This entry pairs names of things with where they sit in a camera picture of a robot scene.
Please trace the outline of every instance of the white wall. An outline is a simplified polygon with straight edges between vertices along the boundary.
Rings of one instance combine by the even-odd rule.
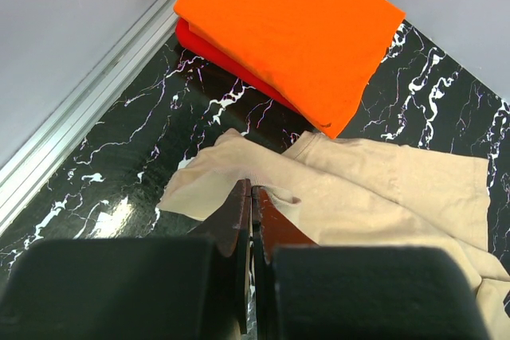
[[[510,0],[389,0],[407,20],[510,101]]]
[[[0,167],[155,0],[0,0]]]

